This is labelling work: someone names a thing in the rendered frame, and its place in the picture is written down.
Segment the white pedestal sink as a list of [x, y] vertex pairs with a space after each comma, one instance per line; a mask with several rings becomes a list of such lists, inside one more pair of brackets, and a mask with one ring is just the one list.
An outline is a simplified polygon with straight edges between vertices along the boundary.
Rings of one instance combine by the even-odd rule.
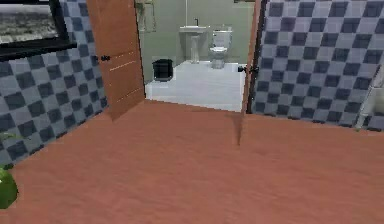
[[199, 20], [195, 19], [196, 24], [195, 25], [185, 25], [181, 26], [179, 28], [180, 33], [185, 33], [186, 35], [190, 36], [191, 41], [191, 63], [192, 64], [198, 64], [199, 63], [199, 39], [200, 36], [207, 32], [208, 27], [207, 26], [200, 26]]

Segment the white toilet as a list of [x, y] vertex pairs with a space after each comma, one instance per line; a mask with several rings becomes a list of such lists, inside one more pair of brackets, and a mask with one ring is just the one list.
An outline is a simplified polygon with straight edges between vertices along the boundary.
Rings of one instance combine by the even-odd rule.
[[209, 53], [213, 69], [224, 68], [231, 44], [231, 30], [214, 30], [212, 32], [212, 46], [209, 48]]

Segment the green house plant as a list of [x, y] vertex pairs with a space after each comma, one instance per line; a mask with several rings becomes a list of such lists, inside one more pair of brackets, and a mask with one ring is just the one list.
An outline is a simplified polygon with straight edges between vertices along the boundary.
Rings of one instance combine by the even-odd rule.
[[18, 186], [10, 173], [13, 163], [0, 165], [0, 209], [9, 208], [18, 197]]

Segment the black bin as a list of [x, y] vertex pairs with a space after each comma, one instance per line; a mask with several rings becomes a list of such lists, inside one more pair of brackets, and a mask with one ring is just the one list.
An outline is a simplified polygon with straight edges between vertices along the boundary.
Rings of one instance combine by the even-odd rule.
[[173, 61], [171, 59], [159, 59], [154, 61], [152, 65], [156, 81], [169, 81], [173, 77]]

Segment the green framed wall picture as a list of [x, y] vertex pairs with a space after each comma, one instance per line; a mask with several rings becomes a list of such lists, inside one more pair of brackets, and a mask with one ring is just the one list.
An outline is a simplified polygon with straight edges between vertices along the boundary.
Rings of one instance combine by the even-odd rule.
[[135, 0], [135, 8], [140, 32], [155, 32], [155, 0]]

